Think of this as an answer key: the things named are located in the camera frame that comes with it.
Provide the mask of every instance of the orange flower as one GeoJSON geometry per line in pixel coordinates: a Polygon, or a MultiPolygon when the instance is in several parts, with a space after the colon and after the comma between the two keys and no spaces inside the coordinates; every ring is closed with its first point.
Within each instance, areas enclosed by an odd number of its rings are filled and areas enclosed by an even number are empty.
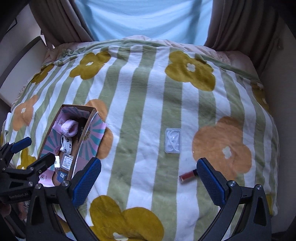
{"type": "MultiPolygon", "coordinates": [[[[94,107],[96,111],[99,113],[101,119],[104,122],[106,121],[108,111],[103,101],[99,99],[93,99],[87,102],[86,106],[94,107]]],[[[98,152],[96,154],[96,158],[100,160],[106,158],[111,150],[112,143],[113,143],[113,133],[108,127],[106,127],[105,133],[103,135],[103,138],[98,148],[98,152]]]]}
{"type": "Polygon", "coordinates": [[[21,103],[15,108],[12,126],[15,131],[19,131],[24,125],[29,126],[33,117],[33,105],[37,102],[38,96],[32,96],[25,103],[21,103]]]}
{"type": "Polygon", "coordinates": [[[111,59],[111,55],[107,51],[86,54],[79,65],[71,70],[69,76],[74,78],[80,75],[83,80],[88,80],[94,77],[100,69],[111,59]]]}
{"type": "Polygon", "coordinates": [[[48,72],[53,69],[54,65],[50,64],[46,67],[42,67],[41,71],[34,75],[33,79],[31,80],[31,83],[39,84],[41,81],[45,79],[45,77],[48,75],[48,72]]]}
{"type": "Polygon", "coordinates": [[[227,180],[247,173],[252,166],[251,152],[242,142],[242,125],[233,117],[222,117],[216,126],[198,130],[192,142],[193,158],[205,157],[227,180]]]}

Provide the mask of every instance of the striped blanket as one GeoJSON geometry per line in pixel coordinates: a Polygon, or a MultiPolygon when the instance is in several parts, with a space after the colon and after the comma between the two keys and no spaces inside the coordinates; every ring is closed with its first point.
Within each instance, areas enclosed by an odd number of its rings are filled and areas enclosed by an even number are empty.
{"type": "Polygon", "coordinates": [[[218,207],[199,178],[181,184],[178,176],[201,157],[228,180],[262,184],[277,213],[278,134],[256,77],[146,41],[65,50],[13,107],[5,140],[32,139],[13,157],[16,168],[36,160],[62,104],[93,106],[108,125],[97,153],[102,172],[80,207],[101,241],[198,240],[218,207]],[[179,154],[165,153],[166,128],[181,129],[179,154]]]}

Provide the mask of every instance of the open cardboard box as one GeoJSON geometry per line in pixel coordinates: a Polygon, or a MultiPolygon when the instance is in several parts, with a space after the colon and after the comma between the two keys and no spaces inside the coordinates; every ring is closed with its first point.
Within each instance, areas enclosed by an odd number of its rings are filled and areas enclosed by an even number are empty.
{"type": "MultiPolygon", "coordinates": [[[[38,158],[49,152],[53,153],[55,156],[58,155],[62,146],[62,135],[59,132],[59,127],[66,120],[74,118],[86,118],[87,122],[83,129],[82,135],[78,140],[78,144],[73,145],[72,147],[71,155],[73,156],[73,161],[67,180],[71,180],[79,170],[82,170],[86,166],[92,157],[96,156],[99,144],[107,126],[107,124],[102,121],[95,108],[89,106],[64,104],[61,106],[50,125],[46,138],[44,139],[41,146],[38,158]]],[[[39,182],[44,186],[53,186],[51,179],[54,173],[54,165],[52,165],[43,173],[39,182]]]]}

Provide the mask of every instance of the pink sock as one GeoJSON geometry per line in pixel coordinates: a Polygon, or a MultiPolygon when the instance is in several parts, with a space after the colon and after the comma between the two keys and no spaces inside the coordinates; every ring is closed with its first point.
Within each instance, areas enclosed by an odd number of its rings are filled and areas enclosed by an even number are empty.
{"type": "Polygon", "coordinates": [[[61,126],[61,134],[66,137],[73,137],[77,134],[78,122],[74,120],[67,120],[61,126]]]}

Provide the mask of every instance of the beige wall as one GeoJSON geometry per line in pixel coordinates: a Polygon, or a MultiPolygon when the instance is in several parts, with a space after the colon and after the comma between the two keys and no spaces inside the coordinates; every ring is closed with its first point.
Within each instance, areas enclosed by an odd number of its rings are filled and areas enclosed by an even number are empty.
{"type": "Polygon", "coordinates": [[[40,35],[40,27],[35,21],[29,5],[17,16],[17,24],[0,42],[0,75],[13,58],[35,37],[40,35]]]}
{"type": "Polygon", "coordinates": [[[280,140],[278,205],[273,232],[285,231],[296,215],[296,40],[286,26],[283,50],[261,77],[280,140]]]}

